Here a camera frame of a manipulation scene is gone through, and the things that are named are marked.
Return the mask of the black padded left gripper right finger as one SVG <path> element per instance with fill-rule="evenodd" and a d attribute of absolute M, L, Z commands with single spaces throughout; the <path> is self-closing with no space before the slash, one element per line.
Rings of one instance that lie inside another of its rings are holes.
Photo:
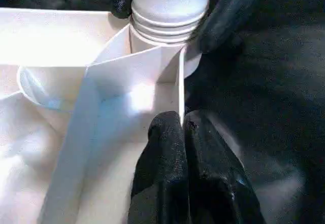
<path fill-rule="evenodd" d="M 206 111 L 184 119 L 192 223 L 265 223 L 244 168 Z"/>

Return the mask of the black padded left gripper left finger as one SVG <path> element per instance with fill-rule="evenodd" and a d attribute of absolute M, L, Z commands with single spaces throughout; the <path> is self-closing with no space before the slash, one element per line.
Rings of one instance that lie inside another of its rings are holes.
<path fill-rule="evenodd" d="M 134 173 L 128 223 L 189 223 L 184 133 L 175 111 L 155 116 Z"/>

